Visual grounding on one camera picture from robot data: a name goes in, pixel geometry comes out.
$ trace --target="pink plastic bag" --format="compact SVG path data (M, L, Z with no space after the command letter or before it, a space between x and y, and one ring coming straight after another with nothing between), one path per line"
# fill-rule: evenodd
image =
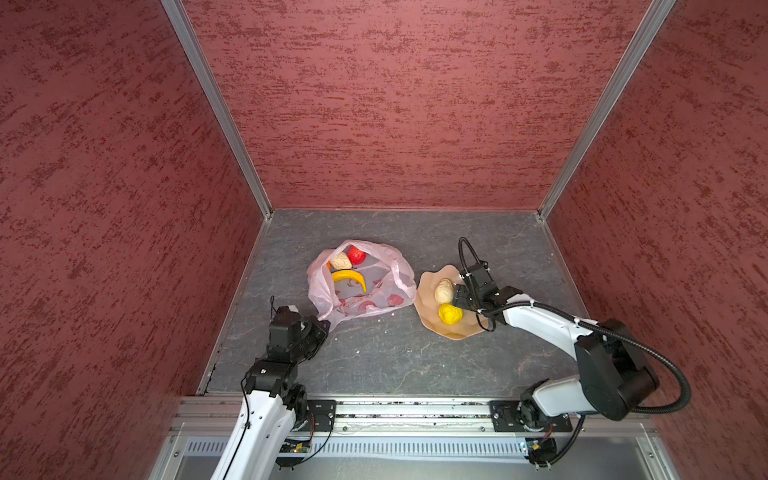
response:
M368 293L363 293L362 287L352 280L334 283L326 266L351 245L366 253L366 260L354 270L365 278ZM411 305L416 298L413 269L399 250L383 243L345 240L335 250L324 250L306 274L317 318L329 320L331 329L343 320L381 315Z

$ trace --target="wall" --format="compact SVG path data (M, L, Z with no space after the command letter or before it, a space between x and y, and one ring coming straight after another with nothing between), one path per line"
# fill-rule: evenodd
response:
M656 417L684 478L768 472L766 23L765 2L678 0L549 218L593 318L693 383Z
M160 2L0 31L0 478L143 480L260 213Z
M535 210L648 0L188 0L276 207Z

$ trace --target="yellow banana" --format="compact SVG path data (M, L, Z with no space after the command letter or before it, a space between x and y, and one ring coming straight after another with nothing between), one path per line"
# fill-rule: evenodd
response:
M334 282L338 282L339 280L355 280L362 285L362 292L368 293L368 290L366 290L366 279L355 270L339 270L338 272L331 273L331 276L333 277Z

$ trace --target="beige plate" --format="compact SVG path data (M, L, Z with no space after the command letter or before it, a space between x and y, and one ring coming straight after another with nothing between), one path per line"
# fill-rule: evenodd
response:
M451 340L463 340L468 336L484 331L475 319L475 312L469 310L463 310L464 316L453 325L445 325L440 320L438 315L440 305L435 301L435 288L440 283L440 280L444 278L458 285L464 284L464 280L459 276L458 270L453 265L446 265L437 273L424 272L419 280L419 288L416 289L416 300L413 304L416 306L416 311L419 312L419 317L422 319L424 326ZM481 316L480 321L484 327L488 328L488 319Z

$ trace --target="yellow lemon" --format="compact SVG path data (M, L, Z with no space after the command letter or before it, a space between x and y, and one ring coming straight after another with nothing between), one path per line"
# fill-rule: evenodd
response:
M442 320L445 325L453 325L464 316L462 309L453 306L450 303L443 303L437 314L440 315L440 320Z

